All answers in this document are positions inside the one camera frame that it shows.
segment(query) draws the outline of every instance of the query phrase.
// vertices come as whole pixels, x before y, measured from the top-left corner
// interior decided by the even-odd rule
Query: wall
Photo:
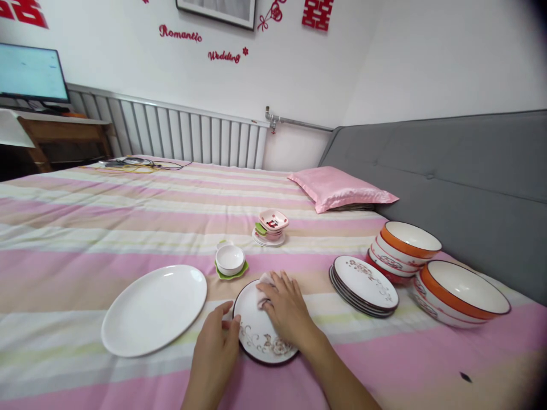
[[[345,125],[547,108],[521,0],[386,0]]]
[[[66,81],[219,113],[275,114],[338,126],[372,40],[382,0],[335,2],[328,33],[303,27],[304,0],[280,5],[268,30],[241,28],[178,11],[174,0],[39,1],[49,30],[0,18],[0,41],[59,50]],[[258,0],[258,16],[272,0]],[[162,38],[159,26],[197,31],[201,43]],[[239,64],[209,51],[241,53]],[[326,133],[280,125],[268,138],[266,169],[316,166]]]

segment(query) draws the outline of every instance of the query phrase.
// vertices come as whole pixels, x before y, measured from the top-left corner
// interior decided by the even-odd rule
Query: desk
[[[40,144],[94,142],[102,155],[111,158],[107,138],[111,129],[106,121],[0,109],[0,144],[25,147],[41,173],[52,168]]]

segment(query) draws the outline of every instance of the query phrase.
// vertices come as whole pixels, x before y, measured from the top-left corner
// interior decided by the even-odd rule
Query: white radiator
[[[89,118],[114,124],[113,153],[154,155],[240,168],[262,168],[264,121],[138,99],[67,84],[72,105]]]

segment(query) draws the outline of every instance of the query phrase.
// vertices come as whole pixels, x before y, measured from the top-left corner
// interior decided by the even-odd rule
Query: wall decoration
[[[160,37],[175,37],[175,38],[182,38],[187,40],[194,40],[196,43],[200,43],[203,39],[199,35],[199,33],[192,32],[192,33],[186,33],[184,31],[178,32],[169,30],[165,24],[162,24],[160,26]]]
[[[48,28],[46,18],[40,12],[40,4],[36,0],[0,0],[0,17],[10,20],[17,18],[22,23]]]
[[[237,54],[237,56],[232,56],[232,53],[226,54],[226,51],[223,51],[222,54],[218,54],[218,51],[209,51],[207,54],[207,57],[209,57],[209,60],[227,60],[227,61],[233,61],[236,64],[239,64],[239,59],[241,58],[241,54]]]
[[[306,0],[302,24],[317,30],[329,30],[330,13],[334,0]]]
[[[281,21],[283,18],[283,13],[281,12],[281,7],[279,7],[279,3],[284,3],[287,0],[274,0],[272,3],[272,6],[268,10],[268,13],[266,13],[266,17],[263,15],[260,16],[260,23],[258,24],[257,30],[262,29],[262,31],[268,29],[268,23],[267,21],[270,19],[273,19],[273,21]]]
[[[256,0],[177,0],[177,8],[253,31]]]

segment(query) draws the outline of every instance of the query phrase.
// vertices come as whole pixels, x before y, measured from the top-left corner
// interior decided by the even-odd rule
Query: person's left hand
[[[228,301],[217,306],[203,323],[195,343],[183,410],[216,409],[220,403],[239,354],[241,316],[232,321],[222,320],[233,304]]]

